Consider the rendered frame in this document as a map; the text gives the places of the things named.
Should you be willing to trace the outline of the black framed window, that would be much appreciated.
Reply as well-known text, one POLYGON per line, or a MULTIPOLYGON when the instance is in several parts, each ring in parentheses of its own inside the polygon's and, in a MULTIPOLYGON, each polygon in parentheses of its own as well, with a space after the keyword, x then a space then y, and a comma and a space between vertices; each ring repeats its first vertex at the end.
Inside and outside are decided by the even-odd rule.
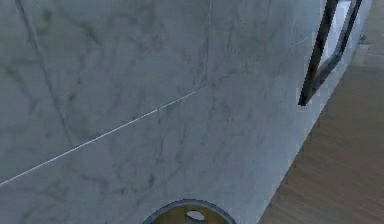
POLYGON ((364 0, 327 0, 298 104, 306 106, 341 61, 364 0))

